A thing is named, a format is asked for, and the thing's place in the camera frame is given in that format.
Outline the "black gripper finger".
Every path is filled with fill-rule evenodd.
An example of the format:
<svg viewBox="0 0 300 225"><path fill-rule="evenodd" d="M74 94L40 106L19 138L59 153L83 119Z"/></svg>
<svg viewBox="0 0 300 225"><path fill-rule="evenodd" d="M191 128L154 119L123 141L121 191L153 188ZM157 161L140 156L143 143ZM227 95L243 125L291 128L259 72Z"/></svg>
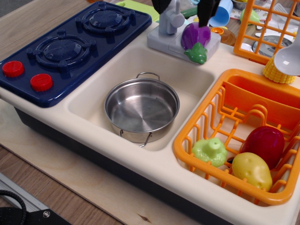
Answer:
<svg viewBox="0 0 300 225"><path fill-rule="evenodd" d="M162 13L168 11L175 7L174 0L152 0L152 5L154 9L161 15Z"/></svg>
<svg viewBox="0 0 300 225"><path fill-rule="evenodd" d="M206 26L211 17L214 17L221 0L200 0L197 5L199 27Z"/></svg>

